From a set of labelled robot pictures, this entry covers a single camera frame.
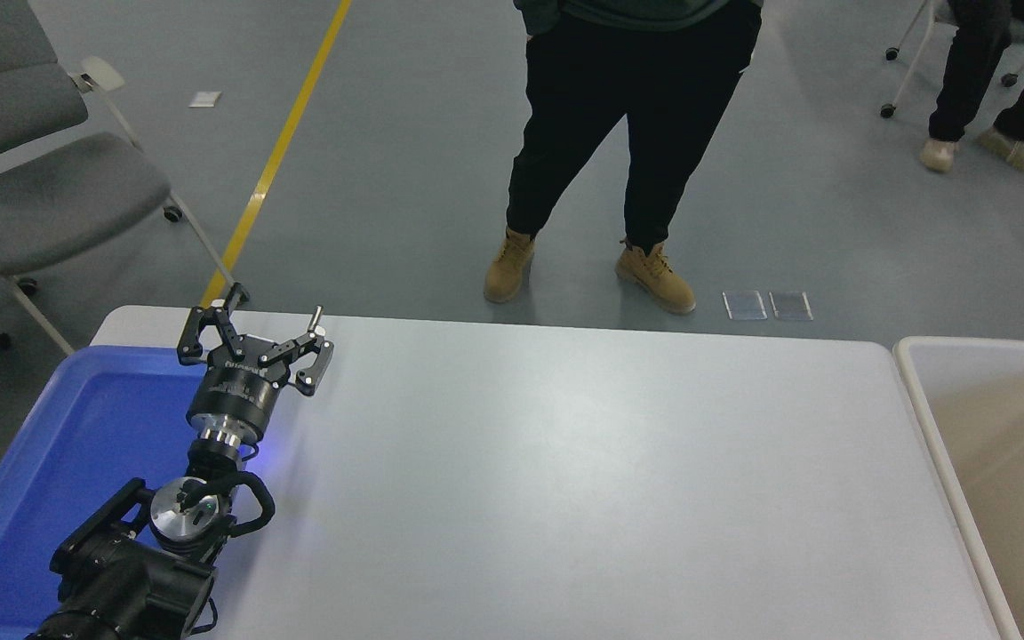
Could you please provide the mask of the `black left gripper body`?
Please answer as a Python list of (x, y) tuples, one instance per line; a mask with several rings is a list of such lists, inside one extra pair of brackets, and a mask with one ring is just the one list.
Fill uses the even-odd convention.
[(244, 336), (240, 361), (232, 359), (233, 349), (228, 345), (213, 349), (187, 410), (191, 428), (199, 432), (212, 424), (224, 424), (240, 440), (263, 438), (279, 393), (289, 379), (287, 362), (260, 362), (260, 357), (276, 345), (272, 340)]

